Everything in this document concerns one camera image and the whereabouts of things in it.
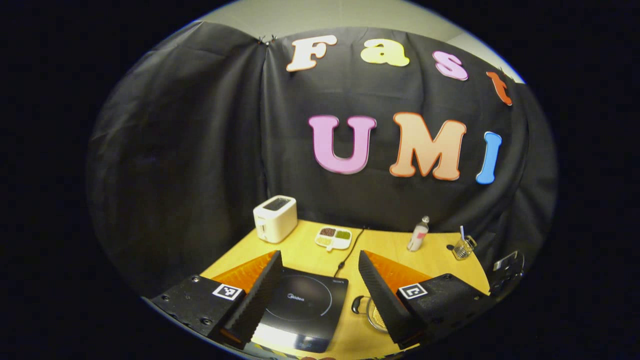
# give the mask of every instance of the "power cord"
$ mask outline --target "power cord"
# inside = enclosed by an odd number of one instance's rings
[[[333,277],[336,277],[338,275],[338,272],[340,271],[340,269],[344,268],[344,263],[351,256],[351,253],[353,252],[353,249],[355,249],[356,244],[358,243],[358,239],[360,238],[360,235],[362,235],[362,233],[364,233],[364,229],[365,228],[363,227],[362,230],[360,231],[360,234],[358,234],[358,236],[356,236],[356,240],[353,242],[353,246],[351,247],[351,250],[349,251],[349,254],[347,255],[346,258],[344,258],[344,260],[342,260],[341,263],[338,264],[338,269],[335,271],[335,274],[333,275]]]

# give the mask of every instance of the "pink letter u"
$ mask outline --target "pink letter u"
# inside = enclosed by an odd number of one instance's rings
[[[376,119],[354,116],[347,120],[353,129],[353,155],[348,159],[333,153],[333,129],[340,121],[331,115],[318,115],[309,119],[314,130],[314,153],[323,168],[338,174],[355,174],[361,171],[369,159],[369,135],[376,127]]]

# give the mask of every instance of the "black cloth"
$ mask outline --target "black cloth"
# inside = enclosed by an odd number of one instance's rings
[[[287,72],[291,42],[323,35],[338,43],[313,69]],[[400,42],[410,63],[363,61],[372,38]],[[468,79],[441,74],[434,51],[457,56]],[[487,72],[505,82],[512,106]],[[466,125],[459,179],[389,172],[400,142],[393,116],[401,111],[422,115],[432,137],[446,120]],[[362,171],[320,166],[308,124],[314,115],[340,120],[333,150],[343,158],[353,151],[347,119],[376,119]],[[479,184],[487,131],[502,144],[495,181]],[[253,208],[273,195],[294,197],[301,219],[336,225],[412,231],[424,215],[433,232],[464,225],[485,270],[516,249],[530,260],[549,227],[556,167],[527,86],[457,47],[375,28],[309,31],[267,46],[194,22],[149,51],[105,103],[90,142],[88,195],[108,256],[136,291],[153,297],[228,251],[253,228]]]
[[[88,196],[107,255],[141,295],[199,273],[251,230],[266,48],[194,22],[149,51],[97,121]]]

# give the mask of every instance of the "plastic bottle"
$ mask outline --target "plastic bottle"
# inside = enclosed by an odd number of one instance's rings
[[[419,222],[415,229],[413,230],[413,234],[411,235],[411,241],[406,246],[406,249],[409,251],[417,251],[422,245],[422,240],[424,236],[429,232],[429,217],[425,216],[422,218],[422,221]]]

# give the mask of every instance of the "white toaster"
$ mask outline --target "white toaster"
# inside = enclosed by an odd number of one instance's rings
[[[253,209],[258,237],[269,243],[279,243],[298,225],[296,199],[277,195]]]

